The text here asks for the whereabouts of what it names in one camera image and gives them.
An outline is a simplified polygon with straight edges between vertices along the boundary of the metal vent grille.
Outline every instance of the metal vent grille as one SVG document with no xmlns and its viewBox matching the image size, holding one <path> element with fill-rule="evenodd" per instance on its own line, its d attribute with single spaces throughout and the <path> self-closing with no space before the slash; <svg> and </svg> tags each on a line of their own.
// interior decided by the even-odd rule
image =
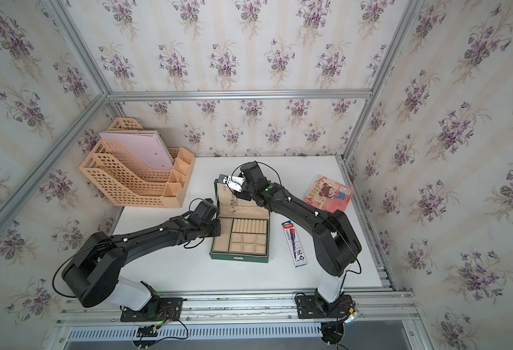
<svg viewBox="0 0 513 350">
<path fill-rule="evenodd" d="M 109 342 L 119 340 L 138 340 L 136 332 L 139 326 L 74 326 L 68 336 L 69 342 Z M 305 323 L 261 323 L 261 324 L 215 324 L 187 325 L 190 340 L 216 339 L 254 339 L 254 338 L 309 338 L 322 337 L 320 324 Z M 158 331 L 158 340 L 165 337 L 186 337 L 183 326 L 164 325 Z"/>
</svg>

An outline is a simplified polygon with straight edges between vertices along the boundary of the pink folder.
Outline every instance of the pink folder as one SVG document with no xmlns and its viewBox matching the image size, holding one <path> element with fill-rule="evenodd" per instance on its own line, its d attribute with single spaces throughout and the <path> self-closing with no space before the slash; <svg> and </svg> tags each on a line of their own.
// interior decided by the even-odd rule
<svg viewBox="0 0 513 350">
<path fill-rule="evenodd" d="M 159 136 L 157 131 L 152 133 L 131 133 L 101 131 L 101 139 L 107 141 L 119 141 L 131 151 L 134 156 L 140 159 L 147 167 L 156 170 L 171 170 L 173 168 L 173 158 L 169 154 L 167 147 Z"/>
</svg>

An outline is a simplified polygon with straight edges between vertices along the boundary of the white table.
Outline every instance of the white table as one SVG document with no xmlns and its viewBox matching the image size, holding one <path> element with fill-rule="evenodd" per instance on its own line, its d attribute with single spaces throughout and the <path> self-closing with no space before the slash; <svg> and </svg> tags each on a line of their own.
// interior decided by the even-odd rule
<svg viewBox="0 0 513 350">
<path fill-rule="evenodd" d="M 195 198 L 212 198 L 215 202 L 214 179 L 220 174 L 230 175 L 237 166 L 257 160 L 272 166 L 282 178 L 282 184 L 302 198 L 317 174 L 344 183 L 334 156 L 326 157 L 220 157 L 197 158 L 183 207 L 179 209 L 125 207 L 114 230 L 115 235 L 150 228 L 170 217 L 183 214 Z M 275 173 L 261 165 L 264 176 L 278 181 Z M 360 275 L 348 274 L 345 287 L 381 287 L 379 274 L 367 247 L 366 239 L 353 206 L 346 209 L 356 236 L 362 245 L 358 259 Z M 296 225 L 307 265 L 294 267 L 290 248 L 283 235 L 281 223 L 285 216 L 271 213 L 268 263 L 236 262 L 210 258 L 211 239 L 194 249 L 182 246 L 168 247 L 144 255 L 123 267 L 120 274 L 134 281 L 145 281 L 159 292 L 178 291 L 247 291 L 300 290 L 316 288 L 323 269 L 315 258 L 313 239 Z"/>
</svg>

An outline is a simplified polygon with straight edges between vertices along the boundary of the green jewelry box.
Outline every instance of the green jewelry box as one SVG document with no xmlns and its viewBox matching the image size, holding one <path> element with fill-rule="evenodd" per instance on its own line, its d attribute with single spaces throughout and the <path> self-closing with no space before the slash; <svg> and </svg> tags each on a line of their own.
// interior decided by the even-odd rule
<svg viewBox="0 0 513 350">
<path fill-rule="evenodd" d="M 231 190 L 214 181 L 221 235 L 214 237 L 210 257 L 242 262 L 268 262 L 270 212 L 252 200 L 239 200 Z"/>
</svg>

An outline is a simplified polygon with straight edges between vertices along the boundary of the peach plastic file holder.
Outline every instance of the peach plastic file holder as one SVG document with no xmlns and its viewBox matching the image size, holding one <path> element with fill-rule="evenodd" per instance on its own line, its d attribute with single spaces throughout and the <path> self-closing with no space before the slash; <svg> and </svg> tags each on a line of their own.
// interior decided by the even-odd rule
<svg viewBox="0 0 513 350">
<path fill-rule="evenodd" d="M 79 169 L 115 206 L 180 208 L 195 158 L 183 147 L 168 149 L 173 169 L 155 170 L 120 142 L 100 140 Z"/>
<path fill-rule="evenodd" d="M 134 118 L 116 118 L 107 130 L 144 130 Z"/>
</svg>

